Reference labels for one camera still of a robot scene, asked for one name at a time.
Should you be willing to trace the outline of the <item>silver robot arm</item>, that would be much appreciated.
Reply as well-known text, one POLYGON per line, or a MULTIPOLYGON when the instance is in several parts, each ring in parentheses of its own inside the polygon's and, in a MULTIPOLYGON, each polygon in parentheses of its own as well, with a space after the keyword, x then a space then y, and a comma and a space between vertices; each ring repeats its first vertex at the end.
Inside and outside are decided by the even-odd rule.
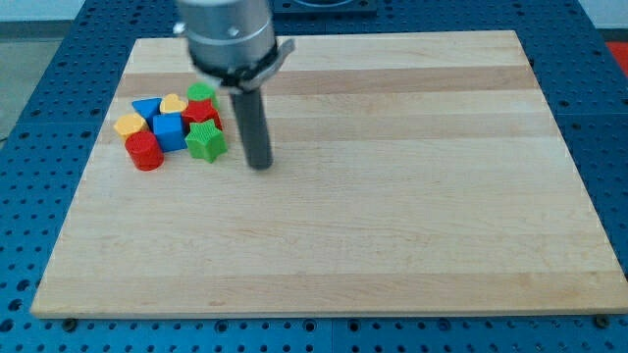
POLYGON ((177 0, 177 31, 196 69, 232 93, 260 88, 295 50, 279 41, 266 0, 177 0))

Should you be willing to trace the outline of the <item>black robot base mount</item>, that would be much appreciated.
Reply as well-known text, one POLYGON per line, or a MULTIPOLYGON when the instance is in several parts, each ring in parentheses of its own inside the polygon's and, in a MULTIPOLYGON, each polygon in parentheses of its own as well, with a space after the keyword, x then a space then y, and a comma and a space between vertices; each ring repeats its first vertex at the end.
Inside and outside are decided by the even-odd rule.
POLYGON ((375 14, 378 0, 270 0, 275 15, 375 14))

